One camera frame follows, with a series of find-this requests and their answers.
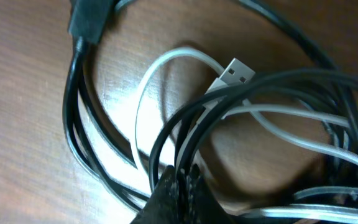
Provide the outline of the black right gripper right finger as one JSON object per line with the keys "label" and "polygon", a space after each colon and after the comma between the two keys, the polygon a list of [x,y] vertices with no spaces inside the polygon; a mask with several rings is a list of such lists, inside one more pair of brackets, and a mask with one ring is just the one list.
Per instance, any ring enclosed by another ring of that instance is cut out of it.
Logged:
{"label": "black right gripper right finger", "polygon": [[232,224],[234,220],[224,211],[210,191],[197,165],[193,165],[186,177],[188,202],[187,223]]}

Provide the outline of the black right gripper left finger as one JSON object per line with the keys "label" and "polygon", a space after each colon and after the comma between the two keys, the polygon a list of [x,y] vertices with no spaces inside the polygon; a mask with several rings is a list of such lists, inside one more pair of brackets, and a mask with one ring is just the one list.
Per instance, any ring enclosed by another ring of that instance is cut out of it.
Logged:
{"label": "black right gripper left finger", "polygon": [[144,208],[131,224],[177,224],[178,185],[175,168],[167,166]]}

